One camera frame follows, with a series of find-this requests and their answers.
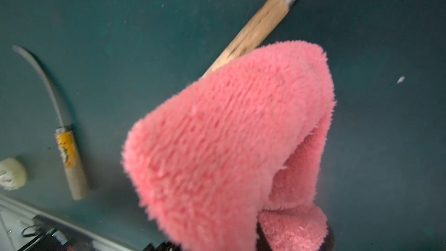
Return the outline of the pink rag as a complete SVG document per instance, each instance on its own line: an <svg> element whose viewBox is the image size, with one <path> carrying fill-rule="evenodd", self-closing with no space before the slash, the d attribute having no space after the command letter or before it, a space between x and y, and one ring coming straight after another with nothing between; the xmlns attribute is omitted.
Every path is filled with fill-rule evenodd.
<svg viewBox="0 0 446 251"><path fill-rule="evenodd" d="M140 119L123 145L139 204L185 251L330 251L315 205L335 95L324 50L259 48Z"/></svg>

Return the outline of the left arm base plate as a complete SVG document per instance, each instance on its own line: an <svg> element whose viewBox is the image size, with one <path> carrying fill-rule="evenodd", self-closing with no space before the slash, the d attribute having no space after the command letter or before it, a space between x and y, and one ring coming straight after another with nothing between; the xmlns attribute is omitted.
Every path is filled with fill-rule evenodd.
<svg viewBox="0 0 446 251"><path fill-rule="evenodd" d="M20 234L30 241L19 251L94 251L88 238L77 236L55 225L33 220Z"/></svg>

